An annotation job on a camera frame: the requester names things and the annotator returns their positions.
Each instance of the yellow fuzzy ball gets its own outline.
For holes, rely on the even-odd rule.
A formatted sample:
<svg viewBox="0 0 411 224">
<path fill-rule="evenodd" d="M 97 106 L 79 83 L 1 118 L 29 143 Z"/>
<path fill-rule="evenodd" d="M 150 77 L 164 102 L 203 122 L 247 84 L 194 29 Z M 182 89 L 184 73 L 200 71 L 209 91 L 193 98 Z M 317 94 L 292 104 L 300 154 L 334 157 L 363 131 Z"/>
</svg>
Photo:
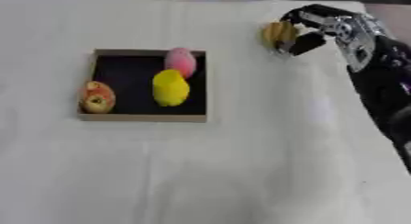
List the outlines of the yellow fuzzy ball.
<svg viewBox="0 0 411 224">
<path fill-rule="evenodd" d="M 154 100 L 160 106 L 179 106 L 190 93 L 190 85 L 176 70 L 164 70 L 156 74 L 152 85 Z"/>
</svg>

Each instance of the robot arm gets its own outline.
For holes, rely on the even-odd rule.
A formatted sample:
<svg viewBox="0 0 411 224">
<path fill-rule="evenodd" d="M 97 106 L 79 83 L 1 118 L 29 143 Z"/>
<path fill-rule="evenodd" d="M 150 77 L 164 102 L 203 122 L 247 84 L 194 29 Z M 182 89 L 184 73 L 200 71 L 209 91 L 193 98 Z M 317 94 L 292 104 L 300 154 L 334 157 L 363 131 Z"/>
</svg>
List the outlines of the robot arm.
<svg viewBox="0 0 411 224">
<path fill-rule="evenodd" d="M 363 105 L 411 173 L 411 49 L 374 17 L 329 6 L 297 8 L 281 22 L 315 31 L 275 41 L 279 52 L 296 56 L 325 44 L 325 36 L 335 38 Z"/>
</svg>

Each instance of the white tablecloth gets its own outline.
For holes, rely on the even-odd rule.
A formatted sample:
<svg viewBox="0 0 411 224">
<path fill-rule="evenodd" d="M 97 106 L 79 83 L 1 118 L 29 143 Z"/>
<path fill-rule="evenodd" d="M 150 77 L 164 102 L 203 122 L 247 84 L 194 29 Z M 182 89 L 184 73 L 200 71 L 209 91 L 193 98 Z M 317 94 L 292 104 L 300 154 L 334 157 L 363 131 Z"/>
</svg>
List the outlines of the white tablecloth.
<svg viewBox="0 0 411 224">
<path fill-rule="evenodd" d="M 256 39 L 308 3 L 0 0 L 0 223 L 407 223 L 411 180 L 335 45 Z M 93 49 L 181 46 L 207 51 L 207 123 L 75 117 Z"/>
</svg>

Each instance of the toy fruit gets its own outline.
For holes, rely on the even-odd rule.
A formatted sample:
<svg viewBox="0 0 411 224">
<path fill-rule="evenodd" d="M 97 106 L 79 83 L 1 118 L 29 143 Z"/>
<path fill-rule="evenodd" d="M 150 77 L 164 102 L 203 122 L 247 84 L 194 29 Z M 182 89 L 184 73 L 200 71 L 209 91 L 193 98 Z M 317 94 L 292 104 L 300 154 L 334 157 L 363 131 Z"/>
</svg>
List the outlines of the toy fruit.
<svg viewBox="0 0 411 224">
<path fill-rule="evenodd" d="M 179 71 L 164 70 L 152 80 L 154 100 L 160 106 L 179 106 L 190 93 L 190 85 Z"/>
<path fill-rule="evenodd" d="M 116 96 L 106 84 L 91 81 L 83 89 L 81 106 L 88 113 L 104 114 L 109 112 L 116 103 Z"/>
<path fill-rule="evenodd" d="M 186 48 L 172 49 L 165 58 L 165 69 L 178 70 L 185 79 L 195 72 L 195 66 L 195 57 Z"/>
<path fill-rule="evenodd" d="M 295 40 L 298 32 L 290 22 L 272 22 L 261 31 L 262 44 L 268 49 L 273 49 L 275 42 Z"/>
</svg>

